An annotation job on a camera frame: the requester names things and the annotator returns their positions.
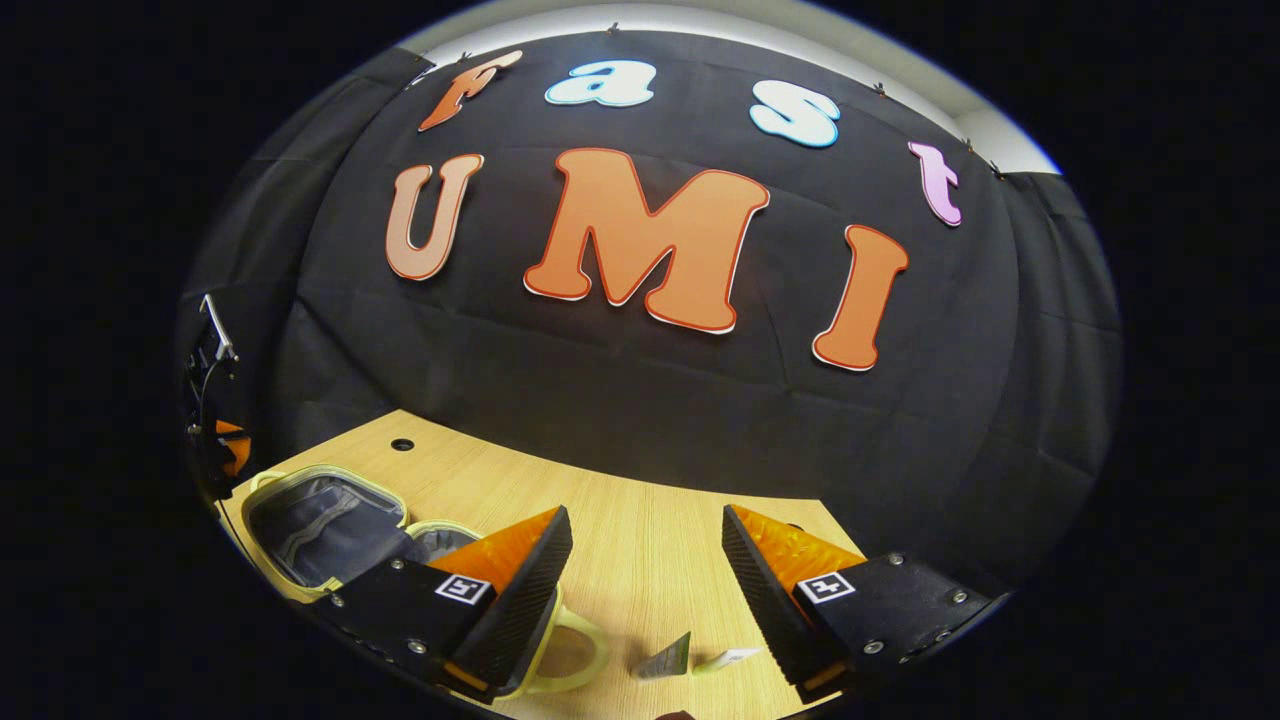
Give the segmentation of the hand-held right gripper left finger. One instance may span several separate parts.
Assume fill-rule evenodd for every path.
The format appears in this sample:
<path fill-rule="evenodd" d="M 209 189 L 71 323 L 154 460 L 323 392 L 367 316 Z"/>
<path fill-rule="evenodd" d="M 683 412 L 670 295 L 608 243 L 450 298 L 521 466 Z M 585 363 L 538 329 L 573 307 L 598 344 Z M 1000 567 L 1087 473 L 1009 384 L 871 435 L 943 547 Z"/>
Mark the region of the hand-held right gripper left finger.
<path fill-rule="evenodd" d="M 489 705 L 529 674 L 572 547 L 564 506 L 483 538 L 419 528 L 325 596 L 320 619 L 416 682 Z"/>

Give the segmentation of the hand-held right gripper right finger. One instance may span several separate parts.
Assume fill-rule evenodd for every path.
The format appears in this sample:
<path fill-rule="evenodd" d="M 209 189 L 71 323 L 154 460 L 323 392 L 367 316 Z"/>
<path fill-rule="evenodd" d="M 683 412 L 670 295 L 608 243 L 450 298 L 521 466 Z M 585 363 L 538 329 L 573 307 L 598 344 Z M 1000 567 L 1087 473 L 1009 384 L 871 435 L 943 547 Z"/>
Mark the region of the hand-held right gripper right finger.
<path fill-rule="evenodd" d="M 767 647 L 801 702 L 897 680 L 1001 610 L 911 553 L 872 559 L 736 503 L 721 544 Z"/>

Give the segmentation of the small white tube green cap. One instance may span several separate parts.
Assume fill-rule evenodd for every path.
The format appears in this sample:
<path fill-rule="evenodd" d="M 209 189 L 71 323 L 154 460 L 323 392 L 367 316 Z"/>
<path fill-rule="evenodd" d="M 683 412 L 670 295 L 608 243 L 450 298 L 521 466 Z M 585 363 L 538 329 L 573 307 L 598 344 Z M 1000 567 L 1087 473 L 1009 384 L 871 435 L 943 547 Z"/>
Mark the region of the small white tube green cap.
<path fill-rule="evenodd" d="M 728 648 L 694 666 L 691 674 L 704 676 L 739 664 L 762 652 L 759 647 Z"/>

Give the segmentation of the green printed white tube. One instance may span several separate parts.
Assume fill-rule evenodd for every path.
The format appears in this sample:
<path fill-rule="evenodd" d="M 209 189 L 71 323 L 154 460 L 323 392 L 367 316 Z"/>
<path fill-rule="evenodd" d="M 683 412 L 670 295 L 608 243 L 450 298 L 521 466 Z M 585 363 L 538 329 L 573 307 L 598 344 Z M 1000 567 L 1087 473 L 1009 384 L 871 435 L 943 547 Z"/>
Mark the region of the green printed white tube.
<path fill-rule="evenodd" d="M 639 682 L 655 682 L 689 674 L 691 634 L 685 632 L 663 650 L 641 659 L 634 666 L 631 676 Z"/>

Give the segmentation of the pale green small suitcase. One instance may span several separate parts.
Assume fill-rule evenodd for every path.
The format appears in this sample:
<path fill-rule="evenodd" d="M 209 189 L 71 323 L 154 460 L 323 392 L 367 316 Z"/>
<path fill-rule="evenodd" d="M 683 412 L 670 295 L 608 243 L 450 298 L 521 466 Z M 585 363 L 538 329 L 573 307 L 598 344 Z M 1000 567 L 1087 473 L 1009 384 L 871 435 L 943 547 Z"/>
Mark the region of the pale green small suitcase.
<path fill-rule="evenodd" d="M 303 612 L 343 641 L 321 621 L 321 600 L 384 559 L 410 532 L 445 527 L 471 538 L 485 537 L 454 521 L 415 521 L 392 491 L 326 464 L 256 475 L 241 516 L 265 573 L 294 593 Z M 604 669 L 609 655 L 603 630 L 564 606 L 559 580 L 558 600 L 529 674 L 493 702 L 580 688 Z"/>

